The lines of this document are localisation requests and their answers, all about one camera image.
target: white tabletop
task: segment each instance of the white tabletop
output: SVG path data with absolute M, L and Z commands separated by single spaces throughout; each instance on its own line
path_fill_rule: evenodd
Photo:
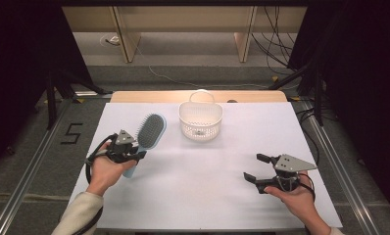
M 290 103 L 224 103 L 219 136 L 207 143 L 180 131 L 175 103 L 107 104 L 89 153 L 120 129 L 134 135 L 151 113 L 167 120 L 156 148 L 140 161 L 131 179 L 122 177 L 105 195 L 99 228 L 127 231 L 277 231 L 303 228 L 280 200 L 261 195 L 244 179 L 275 176 L 256 154 L 288 154 L 314 164 Z M 318 170 L 309 171 L 316 206 L 328 225 L 342 227 Z M 73 197 L 86 189 L 84 168 Z

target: hand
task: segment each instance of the hand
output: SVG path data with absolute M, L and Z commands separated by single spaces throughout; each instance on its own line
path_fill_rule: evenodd
M 100 150 L 106 149 L 110 142 L 105 143 Z M 122 164 L 112 162 L 108 157 L 98 157 L 92 165 L 91 182 L 86 192 L 103 196 L 108 188 L 115 185 L 122 173 L 137 164 L 132 160 Z
M 301 183 L 311 187 L 311 181 L 307 176 L 300 177 Z M 330 227 L 317 213 L 314 204 L 314 196 L 305 187 L 299 186 L 291 192 L 283 192 L 276 187 L 266 187 L 265 192 L 277 197 L 287 209 L 297 216 L 311 231 L 311 234 L 329 234 Z

